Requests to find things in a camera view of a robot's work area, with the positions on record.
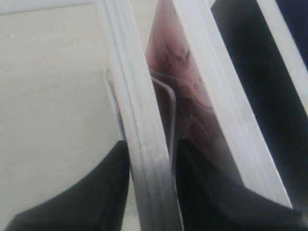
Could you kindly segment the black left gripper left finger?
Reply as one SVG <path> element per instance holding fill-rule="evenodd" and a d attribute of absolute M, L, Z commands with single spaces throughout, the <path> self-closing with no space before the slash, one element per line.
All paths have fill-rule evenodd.
<path fill-rule="evenodd" d="M 17 214 L 7 231 L 119 231 L 128 195 L 130 160 L 125 141 L 78 183 Z"/>

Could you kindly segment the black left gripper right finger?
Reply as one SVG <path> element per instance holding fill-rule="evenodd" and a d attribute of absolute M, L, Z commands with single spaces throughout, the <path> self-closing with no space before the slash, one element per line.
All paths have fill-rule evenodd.
<path fill-rule="evenodd" d="M 303 214 L 238 184 L 188 139 L 178 142 L 176 186 L 186 231 L 306 231 Z"/>

